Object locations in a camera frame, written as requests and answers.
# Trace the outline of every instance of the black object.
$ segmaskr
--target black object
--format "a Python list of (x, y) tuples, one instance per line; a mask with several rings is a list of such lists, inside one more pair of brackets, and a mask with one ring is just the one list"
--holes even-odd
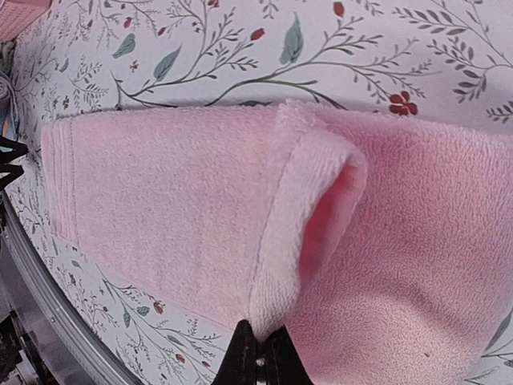
[(251, 325), (240, 321), (212, 385), (313, 385), (283, 326), (258, 342)]
[(15, 142), (3, 136), (0, 136), (0, 147), (11, 149), (8, 152), (0, 151), (0, 173), (7, 173), (6, 176), (0, 178), (0, 191), (2, 191), (9, 183), (23, 175), (22, 166), (9, 164), (9, 162), (26, 155), (29, 149), (25, 144)]

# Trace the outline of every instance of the floral pattern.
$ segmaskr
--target floral pattern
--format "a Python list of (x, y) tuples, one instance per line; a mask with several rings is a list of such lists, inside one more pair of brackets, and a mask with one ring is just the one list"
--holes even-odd
[[(127, 367), (146, 384), (210, 384), (229, 330), (50, 235), (43, 124), (131, 107), (297, 98), (511, 134), (513, 51), (501, 18), (512, 11), (491, 0), (56, 0), (17, 42), (19, 135), (31, 152), (8, 193), (56, 282)], [(464, 383), (511, 378), (509, 314)]]

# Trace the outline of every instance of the gray metal bar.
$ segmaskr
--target gray metal bar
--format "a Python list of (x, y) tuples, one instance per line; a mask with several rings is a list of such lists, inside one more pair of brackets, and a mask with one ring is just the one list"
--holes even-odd
[(0, 277), (39, 354), (62, 385), (143, 385), (96, 337), (67, 300), (2, 192)]

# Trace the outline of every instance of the pink basket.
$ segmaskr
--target pink basket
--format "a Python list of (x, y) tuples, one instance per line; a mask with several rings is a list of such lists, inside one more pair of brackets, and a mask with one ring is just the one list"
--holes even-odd
[(0, 42), (15, 39), (50, 7), (51, 0), (0, 0)]

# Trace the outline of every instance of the pink object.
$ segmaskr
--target pink object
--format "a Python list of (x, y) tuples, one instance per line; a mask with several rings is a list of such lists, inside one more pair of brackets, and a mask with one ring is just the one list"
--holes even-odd
[(36, 18), (50, 8), (51, 0), (1, 0), (0, 42), (15, 39)]
[(294, 102), (42, 132), (54, 233), (223, 326), (286, 319), (316, 385), (452, 384), (511, 309), (511, 137)]

